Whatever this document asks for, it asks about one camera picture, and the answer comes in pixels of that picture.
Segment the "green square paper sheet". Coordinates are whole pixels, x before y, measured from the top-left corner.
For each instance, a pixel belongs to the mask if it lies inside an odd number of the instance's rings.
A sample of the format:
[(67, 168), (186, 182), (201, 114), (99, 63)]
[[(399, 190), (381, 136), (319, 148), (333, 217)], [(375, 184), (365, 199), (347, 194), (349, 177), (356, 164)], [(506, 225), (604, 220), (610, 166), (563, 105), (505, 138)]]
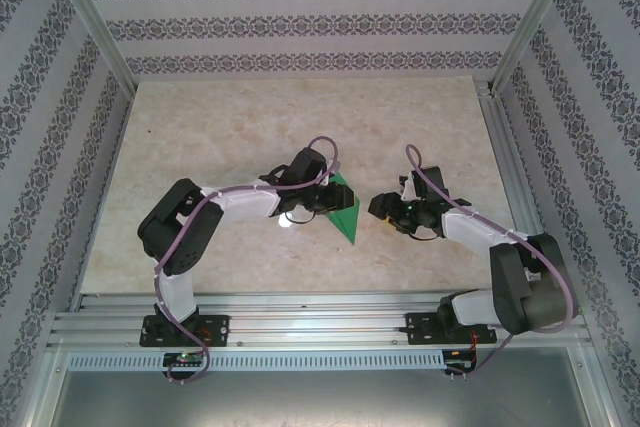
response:
[(326, 215), (351, 245), (356, 243), (360, 200), (340, 173), (332, 173), (325, 186)]

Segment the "grey metal panel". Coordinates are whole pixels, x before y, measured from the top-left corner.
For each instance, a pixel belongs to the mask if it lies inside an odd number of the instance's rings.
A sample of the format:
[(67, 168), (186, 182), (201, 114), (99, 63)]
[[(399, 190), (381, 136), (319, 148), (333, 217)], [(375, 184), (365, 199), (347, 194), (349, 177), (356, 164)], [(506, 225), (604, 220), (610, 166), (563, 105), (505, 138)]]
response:
[(437, 372), (71, 373), (52, 427), (590, 427), (576, 389)]

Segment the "aluminium side rail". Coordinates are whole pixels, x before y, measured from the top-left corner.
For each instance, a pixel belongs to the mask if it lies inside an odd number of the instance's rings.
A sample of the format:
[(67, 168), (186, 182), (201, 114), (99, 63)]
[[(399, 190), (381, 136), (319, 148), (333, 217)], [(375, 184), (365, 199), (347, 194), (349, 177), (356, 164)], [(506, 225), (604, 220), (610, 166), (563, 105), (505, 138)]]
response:
[(495, 296), (513, 302), (518, 309), (544, 313), (556, 308), (564, 314), (565, 309), (572, 306), (572, 301), (564, 295), (559, 281), (546, 268), (535, 275), (527, 269), (528, 264), (537, 259), (520, 242), (541, 234), (543, 228), (506, 114), (499, 100), (490, 93), (487, 83), (479, 82), (475, 89), (510, 211), (508, 221), (500, 220), (494, 214), (489, 216), (507, 233), (506, 239), (513, 243), (510, 247), (502, 246), (491, 251), (491, 278), (498, 282)]

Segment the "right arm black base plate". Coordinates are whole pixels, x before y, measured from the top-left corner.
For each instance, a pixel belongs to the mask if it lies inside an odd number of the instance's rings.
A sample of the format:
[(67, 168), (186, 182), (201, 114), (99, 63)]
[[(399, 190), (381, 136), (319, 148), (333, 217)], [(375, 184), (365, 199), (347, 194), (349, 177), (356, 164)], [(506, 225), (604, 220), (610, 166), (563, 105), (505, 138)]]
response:
[(399, 329), (407, 335), (410, 345), (471, 344), (497, 342), (497, 334), (484, 324), (462, 325), (455, 318), (436, 312), (414, 312), (405, 315), (405, 326)]

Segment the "aluminium mounting rail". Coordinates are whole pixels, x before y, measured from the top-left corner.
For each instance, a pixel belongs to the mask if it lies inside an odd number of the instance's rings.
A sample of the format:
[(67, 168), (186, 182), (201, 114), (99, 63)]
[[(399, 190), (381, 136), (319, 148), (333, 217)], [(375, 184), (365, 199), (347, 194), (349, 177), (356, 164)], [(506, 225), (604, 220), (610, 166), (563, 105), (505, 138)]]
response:
[[(434, 310), (439, 292), (235, 293), (199, 295), (201, 313), (227, 315), (231, 350), (405, 349), (409, 312)], [(86, 295), (55, 315), (50, 350), (134, 351), (150, 295)]]

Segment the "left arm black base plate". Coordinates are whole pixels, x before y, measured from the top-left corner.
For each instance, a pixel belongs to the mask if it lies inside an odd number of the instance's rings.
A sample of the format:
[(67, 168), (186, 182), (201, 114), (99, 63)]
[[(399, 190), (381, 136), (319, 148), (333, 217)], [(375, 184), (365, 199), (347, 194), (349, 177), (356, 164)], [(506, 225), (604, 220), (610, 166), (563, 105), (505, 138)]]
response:
[[(181, 325), (207, 347), (226, 347), (230, 318), (192, 314)], [(141, 347), (196, 347), (197, 343), (162, 314), (145, 316), (139, 337)]]

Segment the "aluminium frame post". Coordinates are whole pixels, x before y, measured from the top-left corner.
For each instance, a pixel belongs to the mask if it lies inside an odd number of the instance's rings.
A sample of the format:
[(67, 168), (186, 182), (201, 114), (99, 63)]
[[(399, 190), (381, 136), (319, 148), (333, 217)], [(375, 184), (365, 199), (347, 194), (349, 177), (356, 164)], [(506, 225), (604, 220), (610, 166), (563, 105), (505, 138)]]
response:
[(552, 3), (553, 0), (531, 0), (489, 82), (491, 93), (494, 96), (504, 89), (512, 71), (516, 68), (521, 55)]
[(70, 0), (125, 96), (135, 98), (138, 82), (93, 0)]

